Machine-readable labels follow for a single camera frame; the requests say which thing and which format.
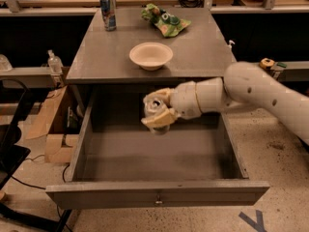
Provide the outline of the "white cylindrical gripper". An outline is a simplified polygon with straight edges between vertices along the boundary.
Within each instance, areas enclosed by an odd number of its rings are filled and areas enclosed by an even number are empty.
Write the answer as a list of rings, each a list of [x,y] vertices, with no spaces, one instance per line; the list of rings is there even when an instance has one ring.
[[[178,115],[185,120],[198,118],[202,115],[200,110],[197,94],[196,83],[193,81],[182,83],[174,90],[163,88],[146,95],[143,102],[158,99],[172,108],[164,108],[162,111],[145,117],[141,122],[149,129],[162,128],[170,126],[176,122]]]

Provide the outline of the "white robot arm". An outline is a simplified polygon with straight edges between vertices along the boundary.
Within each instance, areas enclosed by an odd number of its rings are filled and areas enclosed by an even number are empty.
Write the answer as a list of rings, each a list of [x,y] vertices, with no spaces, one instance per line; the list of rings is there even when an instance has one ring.
[[[309,144],[309,98],[247,62],[232,64],[221,77],[157,90],[147,95],[143,103],[142,123],[151,131],[204,113],[263,108]]]

